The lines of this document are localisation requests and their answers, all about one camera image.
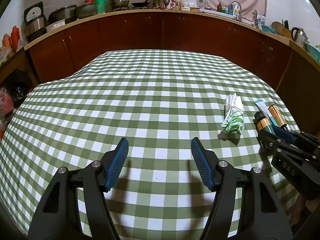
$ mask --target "kitchen counter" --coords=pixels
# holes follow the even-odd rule
[[[30,49],[32,46],[36,45],[37,43],[41,42],[42,40],[60,32],[63,31],[65,29],[68,29],[70,27],[73,27],[75,25],[81,24],[81,23],[85,23],[88,21],[92,21],[92,20],[96,20],[99,18],[103,18],[103,17],[108,17],[108,16],[113,16],[113,15],[119,15],[119,14],[127,14],[127,13],[141,13],[141,12],[157,12],[157,13],[179,13],[179,14],[195,14],[195,15],[201,15],[204,17],[211,17],[211,18],[216,18],[216,19],[220,19],[220,20],[224,20],[227,22],[231,22],[233,24],[237,24],[243,27],[246,27],[248,29],[251,29],[257,33],[263,34],[265,36],[268,36],[270,38],[273,38],[287,46],[289,46],[291,49],[295,50],[298,54],[300,54],[302,57],[304,57],[308,62],[310,62],[318,71],[320,71],[320,64],[313,58],[311,57],[311,55],[306,52],[303,48],[301,48],[299,45],[297,45],[294,41],[292,41],[291,39],[288,39],[286,37],[280,36],[280,35],[276,35],[276,34],[272,34],[272,33],[267,33],[264,32],[260,29],[257,29],[253,26],[250,26],[248,24],[244,24],[235,20],[231,20],[229,18],[226,17],[221,17],[221,16],[217,16],[217,15],[212,15],[212,14],[206,14],[206,13],[199,13],[199,12],[188,12],[188,11],[175,11],[175,10],[155,10],[155,9],[139,9],[139,10],[125,10],[125,11],[117,11],[117,12],[110,12],[110,13],[104,13],[104,14],[98,14],[95,16],[91,16],[91,17],[87,17],[81,20],[76,20],[75,22],[71,22],[69,24],[63,25],[61,27],[58,27],[44,35],[42,35],[41,37],[35,39],[34,41],[30,42],[29,44],[27,44],[24,49],[28,50]]]
[[[152,9],[105,13],[52,30],[25,50],[41,83],[67,78],[108,51],[176,50],[222,57],[274,89],[302,131],[320,132],[320,64],[288,38],[225,17]],[[310,97],[313,107],[308,107]]]

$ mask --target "pan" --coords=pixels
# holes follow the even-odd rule
[[[142,8],[142,7],[146,7],[148,6],[150,3],[148,2],[148,0],[145,0],[144,2],[134,2],[132,3],[132,5],[134,7],[137,7],[137,8]]]

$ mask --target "green checkered tablecloth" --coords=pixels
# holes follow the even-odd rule
[[[241,96],[245,130],[221,133],[227,95]],[[211,55],[168,50],[107,52],[74,75],[37,86],[12,119],[0,147],[0,200],[20,229],[32,216],[57,169],[84,168],[129,141],[129,154],[107,205],[123,239],[199,239],[215,193],[203,186],[190,151],[193,137],[237,168],[269,173],[287,213],[296,191],[261,159],[252,122],[254,100],[276,104],[298,130],[284,103],[265,82]],[[90,235],[83,191],[79,211]],[[241,206],[237,191],[230,234]]]

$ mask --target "electric kettle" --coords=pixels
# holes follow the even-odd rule
[[[293,27],[291,30],[291,38],[292,40],[297,43],[300,47],[303,47],[303,43],[308,41],[308,37],[302,28]]]

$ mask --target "dish rack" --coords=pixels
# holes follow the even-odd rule
[[[320,64],[320,50],[309,43],[305,43],[305,48],[311,57],[313,57]]]

